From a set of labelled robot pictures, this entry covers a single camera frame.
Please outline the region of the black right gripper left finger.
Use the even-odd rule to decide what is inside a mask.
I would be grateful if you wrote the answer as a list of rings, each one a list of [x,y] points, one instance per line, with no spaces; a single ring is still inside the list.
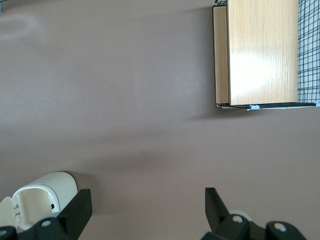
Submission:
[[[39,220],[18,233],[13,226],[2,226],[2,240],[77,240],[93,214],[90,189],[81,189],[56,216]]]

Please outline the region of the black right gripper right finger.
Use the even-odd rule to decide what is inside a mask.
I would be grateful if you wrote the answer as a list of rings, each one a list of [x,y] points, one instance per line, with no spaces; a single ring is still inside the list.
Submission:
[[[214,187],[205,189],[205,215],[211,229],[203,240],[305,240],[292,224],[270,221],[260,227],[240,213],[231,214]]]

